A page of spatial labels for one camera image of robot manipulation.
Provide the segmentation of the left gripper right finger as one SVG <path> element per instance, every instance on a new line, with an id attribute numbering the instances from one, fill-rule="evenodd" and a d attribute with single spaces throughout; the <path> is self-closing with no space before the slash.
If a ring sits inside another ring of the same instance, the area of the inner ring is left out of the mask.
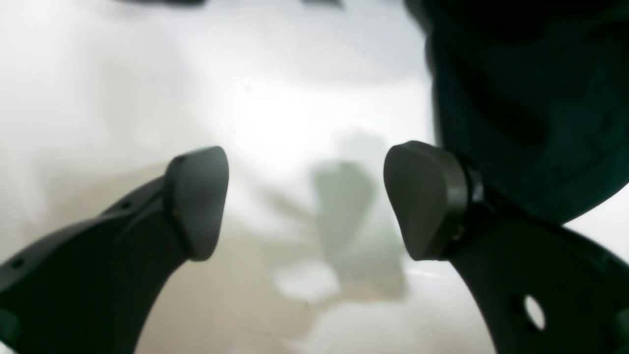
<path id="1" fill-rule="evenodd" d="M 429 144 L 390 148 L 383 178 L 407 253 L 456 269 L 498 354 L 628 352 L 628 264 L 616 255 Z"/>

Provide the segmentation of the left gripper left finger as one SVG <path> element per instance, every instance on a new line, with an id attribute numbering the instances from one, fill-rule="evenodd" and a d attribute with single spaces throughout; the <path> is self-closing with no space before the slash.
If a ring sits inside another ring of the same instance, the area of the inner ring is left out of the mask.
<path id="1" fill-rule="evenodd" d="M 103 213 L 1 265 L 1 343 L 16 354 L 132 354 L 185 262 L 213 255 L 229 187 L 220 147 L 179 155 Z"/>

